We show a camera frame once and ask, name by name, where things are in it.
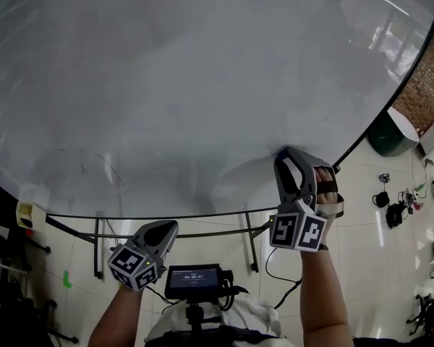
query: person's right arm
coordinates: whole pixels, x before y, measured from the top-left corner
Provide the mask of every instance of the person's right arm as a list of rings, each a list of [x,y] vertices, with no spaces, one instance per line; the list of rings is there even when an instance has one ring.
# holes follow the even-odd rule
[[[333,179],[328,171],[321,168],[317,168],[315,172],[317,181]],[[323,204],[336,203],[337,199],[336,193],[317,196],[317,201]],[[326,238],[332,223],[333,219],[328,219],[323,238]],[[346,304],[329,251],[301,252],[301,258],[301,321],[305,346],[353,346]]]

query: brick wall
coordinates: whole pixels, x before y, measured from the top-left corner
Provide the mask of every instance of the brick wall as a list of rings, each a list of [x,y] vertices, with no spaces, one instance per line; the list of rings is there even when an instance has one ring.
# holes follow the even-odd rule
[[[392,105],[415,129],[426,131],[434,121],[434,36],[412,77]]]

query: person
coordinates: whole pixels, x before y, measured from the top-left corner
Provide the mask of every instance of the person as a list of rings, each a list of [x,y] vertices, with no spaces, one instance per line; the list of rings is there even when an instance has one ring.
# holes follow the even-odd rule
[[[315,169],[315,178],[317,181],[333,180],[330,173],[323,168]],[[335,192],[318,194],[317,201],[321,204],[336,203],[338,196]],[[325,225],[322,239],[324,246],[327,244],[326,237],[332,223],[333,219],[328,219]],[[301,258],[300,316],[304,345],[309,347],[353,346],[346,305],[329,251],[301,252]],[[96,325],[88,345],[90,347],[133,346],[137,335],[141,300],[142,291],[135,293],[122,286]],[[293,346],[284,337],[276,310],[263,299],[241,293],[235,297],[232,308],[227,312],[222,312],[216,305],[209,303],[200,304],[200,306],[206,318],[221,316],[223,325],[258,330],[264,335],[276,337],[261,341],[259,346]],[[185,315],[186,307],[184,302],[169,307],[151,329],[146,341],[160,338],[168,331],[191,330]],[[203,325],[204,329],[207,327],[215,328],[216,325]],[[371,346],[366,344],[371,342],[369,339],[361,340],[361,346]],[[253,346],[245,342],[238,342],[237,345]]]

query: person's left arm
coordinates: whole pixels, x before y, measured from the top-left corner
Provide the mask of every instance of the person's left arm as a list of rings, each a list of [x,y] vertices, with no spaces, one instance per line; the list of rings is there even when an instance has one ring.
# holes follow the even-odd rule
[[[142,294],[121,286],[93,330],[89,347],[133,347]]]

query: white shirt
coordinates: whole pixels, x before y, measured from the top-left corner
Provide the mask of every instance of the white shirt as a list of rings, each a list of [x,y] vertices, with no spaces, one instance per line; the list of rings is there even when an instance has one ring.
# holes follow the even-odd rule
[[[145,342],[162,337],[169,331],[191,330],[187,323],[185,310],[189,305],[185,302],[167,309],[153,326]],[[220,316],[222,325],[239,327],[242,329],[258,330],[262,334],[273,335],[279,339],[270,338],[257,344],[259,347],[294,347],[281,333],[281,324],[278,320],[278,312],[265,300],[250,294],[235,296],[233,306],[229,311],[221,311],[216,305],[202,303],[204,318]],[[203,324],[203,329],[215,329],[216,323]],[[234,342],[234,346],[254,346],[247,342]]]

